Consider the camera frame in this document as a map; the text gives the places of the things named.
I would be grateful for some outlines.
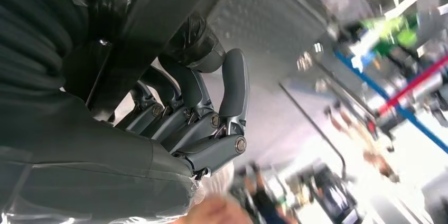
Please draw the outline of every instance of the metal frame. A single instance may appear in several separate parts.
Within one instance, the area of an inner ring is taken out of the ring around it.
[[[321,135],[322,139],[324,139],[330,147],[336,152],[338,157],[341,159],[342,162],[342,171],[341,171],[341,177],[343,180],[347,177],[347,165],[346,160],[342,156],[342,154],[339,152],[339,150],[336,148],[335,145],[331,142],[331,140],[326,136],[326,134],[319,128],[319,126],[313,121],[313,119],[306,113],[306,111],[298,104],[298,102],[294,99],[294,97],[290,94],[290,92],[283,86],[282,83],[279,84],[281,89],[286,93],[288,98],[291,100],[291,102],[296,106],[296,108],[302,113],[302,115],[308,120],[308,122],[314,127],[314,129]]]
[[[351,72],[358,76],[362,81],[364,81],[370,88],[372,88],[376,93],[382,96],[386,101],[389,100],[388,93],[377,85],[370,77],[365,73],[360,72],[358,69],[354,68],[351,62],[343,56],[340,51],[335,51],[334,55],[338,58]],[[419,129],[423,134],[425,134],[430,140],[432,140],[438,147],[440,147],[444,152],[448,154],[448,146],[435,136],[428,128],[426,128],[410,111],[403,109],[400,105],[395,107],[397,112],[404,118],[409,120],[417,129]]]
[[[107,120],[200,0],[133,0],[87,106]]]

